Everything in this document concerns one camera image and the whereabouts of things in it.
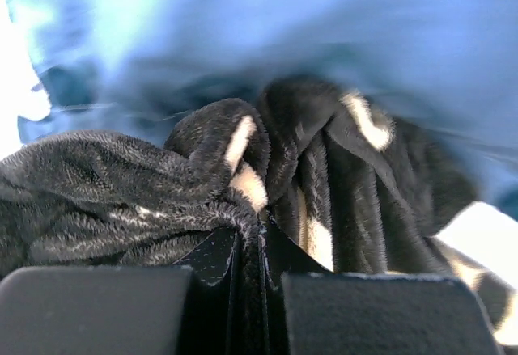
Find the black floral plush pillowcase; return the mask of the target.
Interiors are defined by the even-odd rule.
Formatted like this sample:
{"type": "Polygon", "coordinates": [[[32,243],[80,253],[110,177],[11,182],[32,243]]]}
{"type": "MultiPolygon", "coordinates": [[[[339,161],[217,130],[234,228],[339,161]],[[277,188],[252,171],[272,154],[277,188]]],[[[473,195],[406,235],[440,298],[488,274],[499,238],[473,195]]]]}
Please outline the black floral plush pillowcase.
{"type": "Polygon", "coordinates": [[[284,79],[256,107],[224,99],[191,113],[162,147],[88,130],[5,158],[1,271],[98,258],[169,264],[222,226],[251,239],[267,211],[335,273],[461,279],[514,354],[516,291],[437,239],[475,197],[421,129],[357,92],[284,79]]]}

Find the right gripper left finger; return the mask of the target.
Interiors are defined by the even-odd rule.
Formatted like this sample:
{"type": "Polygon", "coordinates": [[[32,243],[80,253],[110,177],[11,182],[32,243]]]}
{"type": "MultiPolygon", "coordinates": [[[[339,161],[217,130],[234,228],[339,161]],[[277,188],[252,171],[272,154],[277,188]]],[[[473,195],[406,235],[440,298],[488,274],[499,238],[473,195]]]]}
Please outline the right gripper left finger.
{"type": "Polygon", "coordinates": [[[240,239],[167,267],[29,267],[1,283],[4,354],[228,354],[240,239]]]}

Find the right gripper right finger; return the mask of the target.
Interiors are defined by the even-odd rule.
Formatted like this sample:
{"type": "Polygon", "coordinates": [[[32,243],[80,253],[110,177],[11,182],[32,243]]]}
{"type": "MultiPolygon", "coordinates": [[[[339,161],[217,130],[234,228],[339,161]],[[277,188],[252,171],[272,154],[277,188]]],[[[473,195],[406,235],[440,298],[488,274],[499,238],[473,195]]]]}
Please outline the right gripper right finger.
{"type": "Polygon", "coordinates": [[[265,353],[491,355],[478,298],[436,275],[331,273],[272,222],[260,237],[265,353]]]}

